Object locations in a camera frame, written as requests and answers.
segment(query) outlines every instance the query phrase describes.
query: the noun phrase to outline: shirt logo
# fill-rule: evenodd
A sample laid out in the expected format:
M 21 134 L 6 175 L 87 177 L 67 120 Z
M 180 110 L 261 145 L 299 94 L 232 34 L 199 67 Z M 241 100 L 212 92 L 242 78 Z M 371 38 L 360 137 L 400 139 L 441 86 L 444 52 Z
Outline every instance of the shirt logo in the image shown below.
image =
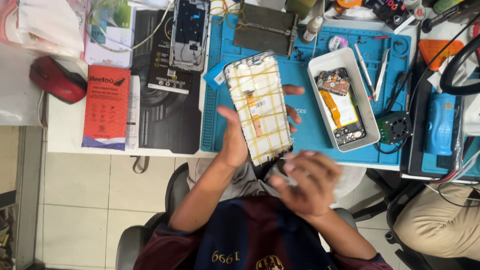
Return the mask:
M 275 255 L 269 255 L 257 261 L 257 270 L 283 270 L 283 265 L 280 259 Z

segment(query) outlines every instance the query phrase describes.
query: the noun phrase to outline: tile floor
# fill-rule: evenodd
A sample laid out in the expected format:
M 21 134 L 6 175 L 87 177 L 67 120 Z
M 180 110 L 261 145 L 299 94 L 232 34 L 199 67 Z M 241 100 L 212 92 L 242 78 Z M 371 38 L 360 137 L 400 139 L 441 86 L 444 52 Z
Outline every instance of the tile floor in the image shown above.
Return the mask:
M 134 160 L 129 156 L 43 153 L 36 258 L 49 268 L 72 270 L 114 269 L 123 230 L 165 210 L 169 176 L 186 162 L 151 158 L 149 169 L 138 175 L 132 172 Z M 339 201 L 340 207 L 361 209 L 381 200 L 379 192 L 364 177 Z M 408 269 L 394 254 L 399 245 L 384 239 L 384 214 L 357 225 L 395 270 Z

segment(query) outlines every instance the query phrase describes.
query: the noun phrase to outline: hand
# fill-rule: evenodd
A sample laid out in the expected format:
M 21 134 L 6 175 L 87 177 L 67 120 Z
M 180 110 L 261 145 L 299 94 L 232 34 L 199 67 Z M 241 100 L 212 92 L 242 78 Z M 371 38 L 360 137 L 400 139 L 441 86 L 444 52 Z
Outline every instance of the hand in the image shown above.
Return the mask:
M 217 158 L 226 165 L 238 168 L 247 161 L 248 148 L 241 130 L 239 115 L 227 106 L 218 106 L 218 113 L 227 120 L 227 129 L 223 134 L 223 146 Z
M 282 86 L 282 90 L 284 95 L 301 95 L 305 93 L 305 89 L 303 87 L 293 86 L 293 85 L 284 85 Z M 295 124 L 300 124 L 301 117 L 299 116 L 299 113 L 297 112 L 297 110 L 295 110 L 294 108 L 290 107 L 287 104 L 285 104 L 285 108 L 287 109 L 287 115 L 290 116 L 292 121 Z M 294 125 L 292 125 L 292 123 L 289 122 L 288 125 L 290 126 L 291 133 L 297 132 L 297 128 Z
M 301 151 L 298 156 L 290 156 L 283 169 L 298 186 L 288 186 L 280 176 L 270 178 L 285 205 L 306 221 L 329 213 L 341 167 L 318 152 Z
M 303 87 L 293 85 L 284 85 L 282 90 L 284 95 L 301 95 L 305 92 Z M 287 115 L 290 116 L 292 121 L 297 124 L 301 123 L 301 117 L 297 111 L 289 105 L 285 106 Z M 239 116 L 236 111 L 226 106 L 219 106 L 216 110 L 227 120 L 227 129 L 223 135 L 223 146 L 218 158 L 226 165 L 238 168 L 248 160 L 247 143 L 243 136 Z M 297 128 L 292 123 L 288 124 L 291 133 L 297 132 Z

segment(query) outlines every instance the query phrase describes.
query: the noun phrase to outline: red computer mouse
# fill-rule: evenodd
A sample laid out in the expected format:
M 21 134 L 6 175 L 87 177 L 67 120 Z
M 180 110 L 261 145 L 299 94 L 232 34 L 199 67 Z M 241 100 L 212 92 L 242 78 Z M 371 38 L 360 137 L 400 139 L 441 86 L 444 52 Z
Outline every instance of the red computer mouse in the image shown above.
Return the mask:
M 35 59 L 30 66 L 30 79 L 68 104 L 82 100 L 87 92 L 87 81 L 80 74 L 68 71 L 50 56 Z

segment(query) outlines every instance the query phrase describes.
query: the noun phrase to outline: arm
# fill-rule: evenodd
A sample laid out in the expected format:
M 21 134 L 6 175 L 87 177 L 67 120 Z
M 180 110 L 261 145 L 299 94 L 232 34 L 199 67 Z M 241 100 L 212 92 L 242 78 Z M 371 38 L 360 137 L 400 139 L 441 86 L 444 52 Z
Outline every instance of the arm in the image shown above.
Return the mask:
M 217 155 L 173 213 L 169 227 L 194 232 L 207 223 L 236 168 Z
M 290 155 L 284 171 L 298 182 L 291 188 L 279 176 L 272 176 L 285 205 L 312 225 L 339 255 L 372 259 L 375 248 L 353 227 L 329 208 L 334 202 L 333 188 L 341 175 L 341 167 L 328 157 L 313 151 Z
M 292 85 L 284 85 L 282 89 L 285 95 L 301 95 L 305 91 L 303 87 Z M 293 122 L 300 123 L 301 118 L 297 111 L 288 105 L 286 108 L 287 115 Z M 233 174 L 247 161 L 247 143 L 237 112 L 225 106 L 219 106 L 217 111 L 227 120 L 222 150 L 173 213 L 169 224 L 172 229 L 194 232 L 204 226 L 212 216 Z M 290 131 L 296 132 L 292 124 Z
M 337 254 L 359 259 L 371 259 L 377 255 L 375 248 L 333 210 L 306 221 L 322 235 Z

